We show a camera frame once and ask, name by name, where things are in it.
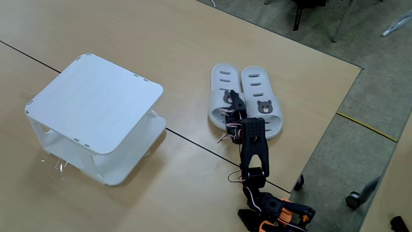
floor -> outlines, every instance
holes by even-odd
[[[210,0],[199,0],[212,5]],[[303,10],[299,30],[292,31],[296,5],[291,0],[214,0],[216,8],[274,33],[364,68],[339,112],[399,139],[412,108],[412,23],[380,35],[406,10],[410,0],[355,0],[337,43],[332,43],[349,0]],[[303,170],[302,190],[294,202],[317,210],[310,231],[358,231],[369,204],[354,211],[345,204],[379,176],[396,142],[336,115]]]

white storage stand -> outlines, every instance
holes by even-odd
[[[25,113],[47,153],[117,185],[166,127],[151,109],[162,93],[159,84],[84,54],[35,96]]]

slipper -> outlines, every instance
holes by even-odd
[[[226,130],[226,109],[232,106],[230,91],[239,94],[240,99],[244,100],[240,92],[239,73],[236,67],[230,64],[217,64],[212,70],[212,93],[210,97],[208,116],[215,126]]]
[[[265,120],[266,139],[275,137],[282,128],[283,114],[273,94],[267,72],[257,66],[245,68],[241,74],[248,117]]]

wooden table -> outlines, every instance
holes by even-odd
[[[390,221],[401,216],[412,230],[412,117],[406,124],[389,166],[363,223],[362,232],[391,231]]]
[[[195,0],[1,0],[0,39],[62,71],[94,53],[160,83],[168,128],[239,164],[207,118],[212,67],[266,69],[285,116],[269,181],[291,190],[360,68]]]
[[[23,111],[58,73],[3,44],[0,58],[0,231],[246,231],[246,197],[227,181],[237,167],[168,131],[119,186],[61,173]]]

chair wheel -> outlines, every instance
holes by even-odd
[[[296,182],[296,185],[295,185],[295,187],[294,187],[294,190],[295,190],[295,191],[299,191],[299,190],[302,188],[303,184],[304,184],[304,178],[303,178],[303,175],[301,175],[301,176],[298,178],[297,182]]]
[[[359,195],[360,194],[356,191],[351,192],[349,196],[346,197],[346,204],[352,209],[359,208],[362,204],[361,200],[359,200]]]

